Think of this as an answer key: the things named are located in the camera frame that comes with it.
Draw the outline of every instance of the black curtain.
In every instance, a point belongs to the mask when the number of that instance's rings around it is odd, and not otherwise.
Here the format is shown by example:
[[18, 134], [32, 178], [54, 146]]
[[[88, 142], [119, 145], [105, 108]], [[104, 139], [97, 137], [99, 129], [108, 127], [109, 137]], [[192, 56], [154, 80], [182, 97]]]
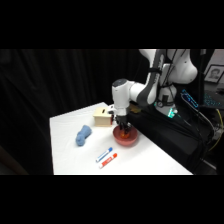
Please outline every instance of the black curtain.
[[147, 68], [137, 49], [1, 49], [0, 145], [29, 174], [53, 174], [49, 118], [112, 104], [112, 83], [144, 83]]

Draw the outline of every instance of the orange bowl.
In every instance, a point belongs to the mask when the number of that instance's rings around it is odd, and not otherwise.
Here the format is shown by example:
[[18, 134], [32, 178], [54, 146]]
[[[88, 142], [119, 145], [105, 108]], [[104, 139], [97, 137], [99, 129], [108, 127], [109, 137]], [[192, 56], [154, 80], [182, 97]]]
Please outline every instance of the orange bowl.
[[130, 137], [127, 139], [123, 139], [123, 138], [121, 138], [120, 127], [117, 126], [113, 131], [113, 135], [118, 144], [123, 145], [123, 146], [129, 146], [129, 145], [132, 145], [137, 140], [138, 131], [134, 127], [132, 127], [131, 131], [130, 131]]

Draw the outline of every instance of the wooden block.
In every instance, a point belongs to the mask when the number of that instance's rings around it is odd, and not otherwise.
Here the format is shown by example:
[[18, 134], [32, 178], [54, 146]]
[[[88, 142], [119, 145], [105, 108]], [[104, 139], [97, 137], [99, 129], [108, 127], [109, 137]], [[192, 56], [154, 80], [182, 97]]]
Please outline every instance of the wooden block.
[[99, 107], [93, 114], [95, 119], [95, 126], [97, 127], [110, 127], [112, 126], [112, 115], [107, 113], [107, 107]]

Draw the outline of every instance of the blue plush toy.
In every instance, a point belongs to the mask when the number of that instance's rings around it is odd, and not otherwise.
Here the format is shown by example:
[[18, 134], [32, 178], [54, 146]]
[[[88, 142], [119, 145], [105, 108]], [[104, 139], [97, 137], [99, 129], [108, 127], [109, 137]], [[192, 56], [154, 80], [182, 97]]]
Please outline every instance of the blue plush toy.
[[90, 127], [84, 125], [82, 130], [77, 134], [76, 143], [78, 146], [83, 146], [85, 144], [85, 139], [89, 137], [92, 133]]

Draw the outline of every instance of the table surface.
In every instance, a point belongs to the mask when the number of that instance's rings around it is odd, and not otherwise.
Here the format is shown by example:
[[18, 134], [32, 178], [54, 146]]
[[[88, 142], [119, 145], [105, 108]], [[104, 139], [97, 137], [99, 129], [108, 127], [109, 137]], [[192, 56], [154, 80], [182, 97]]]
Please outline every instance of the table surface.
[[[95, 127], [93, 113], [100, 103], [50, 119], [52, 157], [55, 175], [192, 175], [151, 140], [138, 132], [138, 140], [124, 147], [113, 138], [112, 127]], [[76, 145], [83, 125], [92, 129], [83, 147]], [[110, 147], [118, 157], [103, 169], [96, 158]]]

